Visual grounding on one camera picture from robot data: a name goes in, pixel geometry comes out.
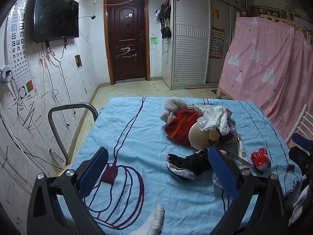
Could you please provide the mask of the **white tube with label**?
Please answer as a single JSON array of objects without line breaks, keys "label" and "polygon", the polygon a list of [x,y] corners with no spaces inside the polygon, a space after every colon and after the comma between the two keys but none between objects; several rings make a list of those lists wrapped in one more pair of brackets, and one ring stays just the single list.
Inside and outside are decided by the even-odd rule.
[{"label": "white tube with label", "polygon": [[237,134],[236,148],[238,157],[247,162],[247,152],[240,134]]}]

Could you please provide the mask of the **red snack wrapper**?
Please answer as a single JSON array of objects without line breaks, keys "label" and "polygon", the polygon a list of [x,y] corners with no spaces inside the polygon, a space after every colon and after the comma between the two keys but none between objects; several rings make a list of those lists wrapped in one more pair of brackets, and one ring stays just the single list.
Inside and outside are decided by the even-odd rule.
[{"label": "red snack wrapper", "polygon": [[268,157],[268,151],[265,147],[255,149],[255,151],[252,152],[250,159],[253,165],[260,171],[267,171],[272,168],[271,161]]}]

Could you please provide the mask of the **black and white cloth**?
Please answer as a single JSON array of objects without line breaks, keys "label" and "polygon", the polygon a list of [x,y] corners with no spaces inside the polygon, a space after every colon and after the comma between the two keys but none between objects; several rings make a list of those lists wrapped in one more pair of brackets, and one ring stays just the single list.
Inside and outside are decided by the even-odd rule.
[{"label": "black and white cloth", "polygon": [[171,173],[185,181],[193,181],[200,174],[212,168],[208,158],[208,149],[197,151],[184,158],[168,154],[165,162]]}]

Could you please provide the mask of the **cream oval plastic container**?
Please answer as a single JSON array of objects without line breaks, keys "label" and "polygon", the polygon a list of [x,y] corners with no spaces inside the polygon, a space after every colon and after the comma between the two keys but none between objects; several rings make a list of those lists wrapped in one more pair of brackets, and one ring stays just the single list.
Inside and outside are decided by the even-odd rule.
[{"label": "cream oval plastic container", "polygon": [[220,133],[217,130],[202,131],[198,124],[192,125],[188,133],[188,139],[193,148],[202,150],[218,143]]}]

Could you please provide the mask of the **red knitted garment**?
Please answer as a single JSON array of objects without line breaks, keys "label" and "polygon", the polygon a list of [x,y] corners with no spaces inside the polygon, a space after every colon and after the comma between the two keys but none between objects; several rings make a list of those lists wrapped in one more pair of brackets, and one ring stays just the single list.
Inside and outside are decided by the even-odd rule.
[{"label": "red knitted garment", "polygon": [[165,127],[167,136],[174,142],[185,146],[191,146],[189,141],[189,131],[197,122],[200,115],[196,111],[184,110],[179,111],[174,118]]}]

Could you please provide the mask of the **light blue bed sheet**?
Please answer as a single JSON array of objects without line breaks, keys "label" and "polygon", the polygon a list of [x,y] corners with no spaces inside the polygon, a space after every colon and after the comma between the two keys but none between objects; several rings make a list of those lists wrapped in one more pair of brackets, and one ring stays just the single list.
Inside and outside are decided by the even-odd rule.
[{"label": "light blue bed sheet", "polygon": [[[195,105],[224,106],[241,135],[250,161],[260,147],[269,151],[272,169],[292,206],[300,195],[302,174],[288,157],[289,148],[264,113],[252,102],[184,98]],[[87,135],[72,166],[92,158],[100,147],[109,153],[104,178],[99,178],[83,203],[105,234],[129,234],[141,227],[157,204],[165,217],[161,234],[210,234],[228,210],[232,198],[212,182],[212,171],[183,181],[165,163],[170,153],[188,156],[191,147],[167,137],[160,119],[167,98],[113,98]]]}]

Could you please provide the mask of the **white sock foot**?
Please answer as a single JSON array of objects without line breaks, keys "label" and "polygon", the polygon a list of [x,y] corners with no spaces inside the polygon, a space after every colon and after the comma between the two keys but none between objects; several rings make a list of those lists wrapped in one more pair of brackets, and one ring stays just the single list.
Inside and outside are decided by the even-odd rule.
[{"label": "white sock foot", "polygon": [[153,209],[151,215],[146,222],[137,230],[132,231],[129,235],[157,235],[161,234],[163,220],[164,220],[164,208],[162,205],[157,204]]}]

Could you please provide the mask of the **pink tree-print curtain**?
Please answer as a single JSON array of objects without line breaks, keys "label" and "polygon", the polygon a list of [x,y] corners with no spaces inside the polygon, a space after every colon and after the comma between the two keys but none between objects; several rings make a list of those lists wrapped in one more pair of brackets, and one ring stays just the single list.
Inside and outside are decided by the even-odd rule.
[{"label": "pink tree-print curtain", "polygon": [[219,88],[257,105],[286,139],[304,105],[312,112],[312,45],[288,24],[237,18]]}]

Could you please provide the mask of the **white louvered wardrobe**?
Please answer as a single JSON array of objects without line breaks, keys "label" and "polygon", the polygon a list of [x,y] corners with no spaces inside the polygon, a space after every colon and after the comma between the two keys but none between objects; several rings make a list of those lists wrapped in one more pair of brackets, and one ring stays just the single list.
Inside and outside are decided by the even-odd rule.
[{"label": "white louvered wardrobe", "polygon": [[[162,43],[162,79],[170,89],[216,87],[235,29],[236,13],[253,0],[170,0],[171,38]],[[222,59],[209,58],[211,27],[224,29]]]}]

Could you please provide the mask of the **dark brown wooden door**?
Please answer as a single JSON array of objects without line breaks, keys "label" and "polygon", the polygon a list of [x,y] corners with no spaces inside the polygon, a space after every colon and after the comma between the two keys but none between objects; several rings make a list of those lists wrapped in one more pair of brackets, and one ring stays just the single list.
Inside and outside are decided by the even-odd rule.
[{"label": "dark brown wooden door", "polygon": [[150,80],[149,0],[103,0],[110,84]]}]

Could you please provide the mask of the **black bags hanging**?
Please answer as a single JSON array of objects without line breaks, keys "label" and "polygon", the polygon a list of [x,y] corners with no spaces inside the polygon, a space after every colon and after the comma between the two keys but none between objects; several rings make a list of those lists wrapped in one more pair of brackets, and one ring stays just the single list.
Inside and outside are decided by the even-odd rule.
[{"label": "black bags hanging", "polygon": [[156,11],[156,18],[161,23],[162,39],[171,38],[170,16],[171,16],[170,0],[165,0],[165,2],[161,5],[161,7]]}]

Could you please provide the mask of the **grey metal chair frame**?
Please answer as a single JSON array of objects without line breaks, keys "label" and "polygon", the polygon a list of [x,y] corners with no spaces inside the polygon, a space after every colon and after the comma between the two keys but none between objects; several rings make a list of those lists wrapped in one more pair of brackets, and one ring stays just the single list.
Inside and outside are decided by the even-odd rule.
[{"label": "grey metal chair frame", "polygon": [[[81,118],[78,118],[77,121],[78,128],[72,127],[72,129],[70,129],[69,123],[65,121],[64,111],[71,110],[76,113],[78,109],[84,109]],[[66,105],[55,106],[48,111],[49,125],[51,127],[56,143],[63,154],[63,157],[58,154],[56,159],[64,163],[64,165],[69,165],[72,161],[80,129],[87,116],[87,109],[89,110],[89,112],[91,112],[93,120],[96,121],[99,113],[93,105],[87,102],[70,103]]]}]

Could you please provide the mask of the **colourful wall chart poster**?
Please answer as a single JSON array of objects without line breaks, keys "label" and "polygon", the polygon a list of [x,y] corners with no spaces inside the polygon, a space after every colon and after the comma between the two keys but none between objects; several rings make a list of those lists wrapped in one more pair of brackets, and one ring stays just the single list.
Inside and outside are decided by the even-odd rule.
[{"label": "colourful wall chart poster", "polygon": [[224,29],[211,27],[209,58],[221,60],[224,47]]}]

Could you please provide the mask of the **eye chart wall poster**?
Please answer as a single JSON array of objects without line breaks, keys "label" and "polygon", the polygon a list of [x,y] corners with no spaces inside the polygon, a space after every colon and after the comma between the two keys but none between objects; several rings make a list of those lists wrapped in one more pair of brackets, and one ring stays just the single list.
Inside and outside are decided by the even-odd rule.
[{"label": "eye chart wall poster", "polygon": [[25,34],[26,6],[27,3],[23,0],[16,2],[6,21],[8,65],[12,69],[14,82],[22,99],[34,90]]}]

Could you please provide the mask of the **wall-mounted black television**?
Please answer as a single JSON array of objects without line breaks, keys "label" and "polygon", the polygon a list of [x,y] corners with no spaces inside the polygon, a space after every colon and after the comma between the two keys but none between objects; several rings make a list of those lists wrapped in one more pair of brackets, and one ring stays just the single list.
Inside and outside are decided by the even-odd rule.
[{"label": "wall-mounted black television", "polygon": [[33,41],[78,38],[78,11],[74,0],[35,0]]}]

